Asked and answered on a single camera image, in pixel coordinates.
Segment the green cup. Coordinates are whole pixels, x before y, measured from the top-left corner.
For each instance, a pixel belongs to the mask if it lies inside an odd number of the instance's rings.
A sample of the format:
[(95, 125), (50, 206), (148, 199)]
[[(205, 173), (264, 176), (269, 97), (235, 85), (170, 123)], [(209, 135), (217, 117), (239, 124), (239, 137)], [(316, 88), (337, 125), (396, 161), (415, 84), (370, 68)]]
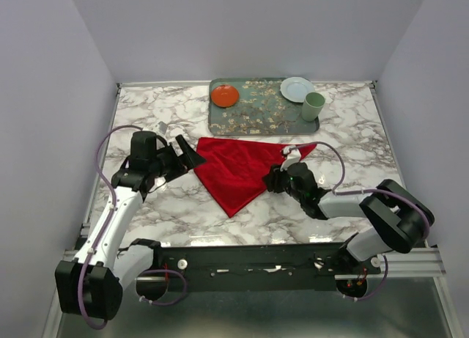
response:
[(318, 118), (324, 105), (325, 97), (323, 95), (318, 92), (308, 93), (303, 101), (301, 117), (307, 122), (314, 121)]

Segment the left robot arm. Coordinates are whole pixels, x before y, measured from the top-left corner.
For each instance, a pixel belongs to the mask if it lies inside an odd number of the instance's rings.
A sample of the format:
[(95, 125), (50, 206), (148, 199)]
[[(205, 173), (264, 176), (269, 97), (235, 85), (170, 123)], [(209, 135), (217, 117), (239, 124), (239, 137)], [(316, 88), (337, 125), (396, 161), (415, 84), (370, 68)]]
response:
[(152, 190), (155, 180), (170, 182), (205, 163), (182, 136), (176, 141), (178, 155), (171, 144), (152, 131), (134, 128), (130, 154), (111, 179), (104, 182), (110, 194), (107, 207), (86, 242), (72, 260), (56, 267), (55, 280), (60, 308), (64, 313), (81, 315), (94, 329), (112, 320), (122, 303), (125, 289), (140, 274), (157, 274), (162, 257), (155, 253), (160, 243), (136, 240), (124, 257), (119, 247), (126, 230)]

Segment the red cloth napkin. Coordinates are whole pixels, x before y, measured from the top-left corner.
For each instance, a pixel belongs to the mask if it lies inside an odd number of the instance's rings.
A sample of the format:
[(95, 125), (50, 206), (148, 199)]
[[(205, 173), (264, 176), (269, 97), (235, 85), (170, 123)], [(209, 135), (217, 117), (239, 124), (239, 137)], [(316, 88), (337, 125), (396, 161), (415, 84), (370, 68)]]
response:
[(284, 162), (285, 144), (201, 137), (196, 152), (206, 162), (195, 174), (228, 217), (267, 190), (262, 178)]

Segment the floral teal serving tray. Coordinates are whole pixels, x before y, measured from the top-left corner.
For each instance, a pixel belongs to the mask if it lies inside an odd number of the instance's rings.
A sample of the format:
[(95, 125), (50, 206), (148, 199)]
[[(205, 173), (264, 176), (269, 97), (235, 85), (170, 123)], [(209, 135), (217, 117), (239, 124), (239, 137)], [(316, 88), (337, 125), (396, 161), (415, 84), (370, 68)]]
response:
[(217, 78), (209, 91), (230, 85), (239, 93), (236, 104), (221, 108), (209, 101), (208, 128), (214, 136), (310, 135), (320, 129), (320, 121), (301, 117), (302, 103), (293, 103), (281, 94), (282, 78)]

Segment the light blue plate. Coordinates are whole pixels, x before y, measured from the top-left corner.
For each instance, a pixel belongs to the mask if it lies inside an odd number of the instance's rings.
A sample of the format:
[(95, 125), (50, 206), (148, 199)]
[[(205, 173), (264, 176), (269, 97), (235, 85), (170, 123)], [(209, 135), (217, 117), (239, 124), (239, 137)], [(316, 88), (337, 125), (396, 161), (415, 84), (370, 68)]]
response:
[(303, 103), (307, 94), (314, 92), (314, 85), (302, 77), (289, 77), (284, 79), (280, 85), (281, 95), (293, 103)]

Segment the aluminium frame rail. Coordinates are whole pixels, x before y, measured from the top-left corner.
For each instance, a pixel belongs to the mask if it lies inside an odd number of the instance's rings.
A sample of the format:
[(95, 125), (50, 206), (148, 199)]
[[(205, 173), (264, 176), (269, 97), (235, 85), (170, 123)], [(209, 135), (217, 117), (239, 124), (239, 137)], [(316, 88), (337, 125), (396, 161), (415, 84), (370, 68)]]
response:
[(408, 254), (390, 252), (375, 255), (351, 271), (341, 269), (333, 261), (335, 253), (329, 243), (316, 243), (311, 249), (302, 246), (216, 246), (181, 250), (182, 254), (177, 255), (176, 248), (159, 248), (150, 254), (148, 247), (133, 246), (106, 267), (122, 282), (132, 281), (145, 271), (159, 268), (180, 271), (185, 277), (195, 271), (247, 274), (293, 272), (301, 268), (337, 279), (380, 273), (395, 278), (438, 277), (445, 273), (440, 252), (435, 248), (418, 248)]

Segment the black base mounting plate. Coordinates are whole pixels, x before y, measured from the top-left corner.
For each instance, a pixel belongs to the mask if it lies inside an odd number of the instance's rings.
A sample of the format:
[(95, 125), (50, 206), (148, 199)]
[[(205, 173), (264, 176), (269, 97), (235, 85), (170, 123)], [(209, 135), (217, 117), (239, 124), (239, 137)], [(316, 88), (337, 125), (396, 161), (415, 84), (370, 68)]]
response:
[(341, 259), (341, 243), (265, 246), (151, 245), (148, 269), (169, 269), (169, 288), (189, 292), (334, 291), (336, 277), (381, 272), (370, 260)]

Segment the orange saucer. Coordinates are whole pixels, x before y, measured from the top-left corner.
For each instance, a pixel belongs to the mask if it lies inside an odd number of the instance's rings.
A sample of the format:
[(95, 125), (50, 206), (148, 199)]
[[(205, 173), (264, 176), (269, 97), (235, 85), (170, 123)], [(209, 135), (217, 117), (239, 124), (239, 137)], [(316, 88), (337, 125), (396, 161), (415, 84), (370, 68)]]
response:
[(228, 108), (236, 104), (239, 100), (239, 92), (237, 89), (228, 84), (222, 84), (215, 89), (212, 90), (210, 93), (211, 101), (217, 106), (221, 108)]

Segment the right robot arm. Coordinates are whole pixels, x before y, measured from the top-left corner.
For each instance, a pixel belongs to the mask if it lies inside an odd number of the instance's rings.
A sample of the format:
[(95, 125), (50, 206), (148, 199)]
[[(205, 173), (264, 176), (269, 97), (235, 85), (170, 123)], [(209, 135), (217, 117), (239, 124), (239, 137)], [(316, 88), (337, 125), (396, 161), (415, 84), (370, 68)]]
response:
[(429, 208), (391, 179), (373, 189), (334, 192), (319, 187), (307, 165), (297, 162), (286, 169), (271, 166), (262, 181), (269, 192), (285, 193), (295, 199), (311, 218), (368, 219), (372, 228), (352, 235), (333, 255), (333, 261), (345, 273), (356, 272), (377, 254), (410, 252), (428, 237), (435, 222)]

